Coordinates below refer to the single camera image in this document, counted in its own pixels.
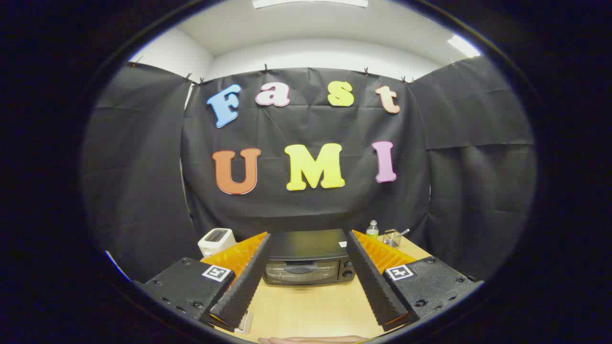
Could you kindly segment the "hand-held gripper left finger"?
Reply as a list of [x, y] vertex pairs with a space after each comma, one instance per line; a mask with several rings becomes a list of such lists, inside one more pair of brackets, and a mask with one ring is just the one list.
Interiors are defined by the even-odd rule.
[[258, 288], [272, 237], [260, 233], [203, 260], [181, 258], [136, 285], [182, 320], [233, 332]]

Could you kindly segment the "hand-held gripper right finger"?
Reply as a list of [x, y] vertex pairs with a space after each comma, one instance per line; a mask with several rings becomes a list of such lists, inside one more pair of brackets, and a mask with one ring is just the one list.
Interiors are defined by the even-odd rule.
[[385, 331], [426, 322], [482, 284], [436, 257], [415, 259], [354, 230], [345, 235], [356, 275]]

